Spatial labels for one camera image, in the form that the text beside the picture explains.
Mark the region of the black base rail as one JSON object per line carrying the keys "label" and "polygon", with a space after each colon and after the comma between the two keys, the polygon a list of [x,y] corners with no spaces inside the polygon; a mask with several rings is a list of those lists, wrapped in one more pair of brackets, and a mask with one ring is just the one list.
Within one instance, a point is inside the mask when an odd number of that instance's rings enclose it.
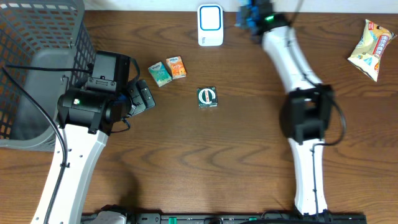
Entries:
{"label": "black base rail", "polygon": [[107,205],[98,213],[82,215],[79,223],[130,223],[130,224],[238,224],[238,223],[337,223],[367,224],[360,213],[330,213],[300,215],[298,212],[271,210],[252,214],[164,214],[132,213],[117,205]]}

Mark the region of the green Kleenex tissue pack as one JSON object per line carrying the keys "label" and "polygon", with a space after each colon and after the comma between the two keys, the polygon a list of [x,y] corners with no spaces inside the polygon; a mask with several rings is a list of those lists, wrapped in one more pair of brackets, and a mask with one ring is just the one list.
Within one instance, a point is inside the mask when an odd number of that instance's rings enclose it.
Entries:
{"label": "green Kleenex tissue pack", "polygon": [[158,87],[162,87],[172,81],[172,77],[170,76],[162,62],[158,62],[150,66],[148,68],[148,71]]}

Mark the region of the yellow snack chip bag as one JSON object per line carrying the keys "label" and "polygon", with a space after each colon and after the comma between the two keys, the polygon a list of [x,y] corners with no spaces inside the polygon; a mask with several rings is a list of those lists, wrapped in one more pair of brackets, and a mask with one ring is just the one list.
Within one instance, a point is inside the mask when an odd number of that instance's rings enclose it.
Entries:
{"label": "yellow snack chip bag", "polygon": [[348,61],[376,82],[381,57],[388,44],[396,37],[395,33],[366,19],[361,39]]}

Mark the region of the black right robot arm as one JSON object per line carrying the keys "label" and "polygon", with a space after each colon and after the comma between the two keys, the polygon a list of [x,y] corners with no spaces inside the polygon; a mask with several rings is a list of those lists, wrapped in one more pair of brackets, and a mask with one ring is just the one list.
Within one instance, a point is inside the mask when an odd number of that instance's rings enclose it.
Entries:
{"label": "black right robot arm", "polygon": [[287,97],[279,124],[295,168],[295,208],[303,217],[326,212],[322,156],[331,115],[333,90],[315,75],[301,51],[292,23],[270,1],[241,1],[238,25],[248,29],[270,57]]}

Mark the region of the grey plastic mesh basket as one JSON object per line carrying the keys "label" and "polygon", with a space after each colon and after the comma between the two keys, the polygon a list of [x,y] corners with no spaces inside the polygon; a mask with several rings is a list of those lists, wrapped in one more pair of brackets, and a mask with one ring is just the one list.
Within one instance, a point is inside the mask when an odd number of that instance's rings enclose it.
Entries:
{"label": "grey plastic mesh basket", "polygon": [[56,137],[28,92],[52,117],[57,101],[88,78],[95,49],[82,0],[1,1],[1,147],[52,151]]}

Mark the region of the orange Kleenex tissue pack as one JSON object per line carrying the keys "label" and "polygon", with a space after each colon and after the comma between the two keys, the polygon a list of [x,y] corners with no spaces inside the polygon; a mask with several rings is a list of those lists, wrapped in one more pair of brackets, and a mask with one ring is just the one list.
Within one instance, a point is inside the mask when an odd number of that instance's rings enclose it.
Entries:
{"label": "orange Kleenex tissue pack", "polygon": [[168,67],[171,71],[173,80],[186,77],[187,72],[184,67],[181,56],[167,58],[166,64],[168,65]]}

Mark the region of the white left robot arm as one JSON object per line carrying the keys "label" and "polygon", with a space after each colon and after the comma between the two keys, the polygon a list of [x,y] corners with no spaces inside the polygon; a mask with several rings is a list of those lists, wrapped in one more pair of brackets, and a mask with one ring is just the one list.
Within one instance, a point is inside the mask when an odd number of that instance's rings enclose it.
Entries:
{"label": "white left robot arm", "polygon": [[83,87],[71,87],[57,103],[57,142],[32,223],[79,223],[98,158],[113,125],[154,107],[144,80],[129,78],[136,60],[99,51]]}

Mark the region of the dark green Zam-Buk tin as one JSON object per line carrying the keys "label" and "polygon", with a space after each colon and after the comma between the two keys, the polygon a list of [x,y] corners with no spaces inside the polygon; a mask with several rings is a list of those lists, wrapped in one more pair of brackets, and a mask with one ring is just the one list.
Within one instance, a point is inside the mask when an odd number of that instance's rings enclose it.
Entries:
{"label": "dark green Zam-Buk tin", "polygon": [[210,108],[218,106],[218,95],[215,86],[197,89],[197,100],[199,108]]}

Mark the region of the white barcode scanner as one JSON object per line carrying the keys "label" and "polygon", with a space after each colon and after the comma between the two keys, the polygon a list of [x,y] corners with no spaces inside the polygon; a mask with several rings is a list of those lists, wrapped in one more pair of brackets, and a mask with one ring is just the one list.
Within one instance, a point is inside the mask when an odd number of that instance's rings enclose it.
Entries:
{"label": "white barcode scanner", "polygon": [[197,9],[198,44],[221,46],[224,37],[223,8],[219,4],[202,4]]}

